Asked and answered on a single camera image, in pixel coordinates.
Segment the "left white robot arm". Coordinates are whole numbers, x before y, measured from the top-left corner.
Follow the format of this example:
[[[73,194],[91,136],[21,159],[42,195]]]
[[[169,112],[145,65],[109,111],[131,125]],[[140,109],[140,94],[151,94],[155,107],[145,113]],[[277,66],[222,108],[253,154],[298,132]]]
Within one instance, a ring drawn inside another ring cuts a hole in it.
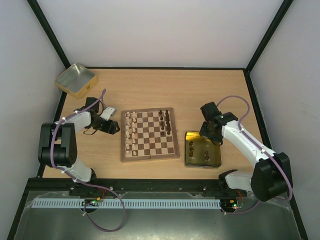
[[[59,121],[43,123],[40,129],[38,161],[60,170],[76,183],[92,183],[95,171],[78,157],[76,133],[93,129],[114,135],[120,131],[117,121],[111,120],[116,108],[106,106],[102,98],[88,97],[85,105]]]

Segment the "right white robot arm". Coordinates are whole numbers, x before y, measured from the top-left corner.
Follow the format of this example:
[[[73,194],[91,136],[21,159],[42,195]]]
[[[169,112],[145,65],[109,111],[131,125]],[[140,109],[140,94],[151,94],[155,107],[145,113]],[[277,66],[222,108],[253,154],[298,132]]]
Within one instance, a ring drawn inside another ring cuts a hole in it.
[[[293,183],[289,157],[259,142],[248,132],[233,113],[221,113],[214,102],[201,108],[204,122],[200,135],[214,145],[221,146],[223,140],[231,142],[252,164],[252,172],[237,169],[219,175],[218,191],[229,196],[235,190],[253,193],[258,200],[266,202],[286,194],[286,200],[293,196]]]

